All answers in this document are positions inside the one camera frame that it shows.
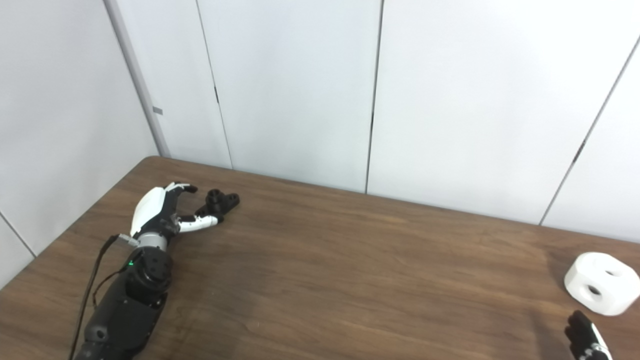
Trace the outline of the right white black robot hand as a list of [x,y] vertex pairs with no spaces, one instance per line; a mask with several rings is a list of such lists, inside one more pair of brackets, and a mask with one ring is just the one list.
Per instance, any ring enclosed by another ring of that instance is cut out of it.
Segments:
[[582,311],[576,310],[567,318],[564,334],[575,360],[612,360],[610,349],[598,328]]

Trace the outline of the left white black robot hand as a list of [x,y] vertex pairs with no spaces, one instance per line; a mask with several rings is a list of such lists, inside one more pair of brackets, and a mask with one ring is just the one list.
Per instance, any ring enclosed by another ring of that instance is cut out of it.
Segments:
[[196,193],[198,187],[189,183],[171,182],[165,187],[153,187],[137,203],[132,217],[130,236],[139,239],[155,233],[170,240],[178,234],[215,227],[224,221],[222,215],[178,215],[178,200],[182,193]]

